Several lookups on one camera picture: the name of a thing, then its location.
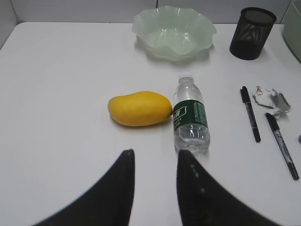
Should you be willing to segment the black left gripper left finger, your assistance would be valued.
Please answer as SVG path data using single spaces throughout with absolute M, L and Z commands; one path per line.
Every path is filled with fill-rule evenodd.
M 135 192 L 135 153 L 124 150 L 81 197 L 39 226 L 127 226 Z

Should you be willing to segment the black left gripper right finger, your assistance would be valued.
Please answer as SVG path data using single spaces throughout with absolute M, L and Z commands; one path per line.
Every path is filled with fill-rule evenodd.
M 274 226 L 224 189 L 191 152 L 180 150 L 176 175 L 184 226 Z

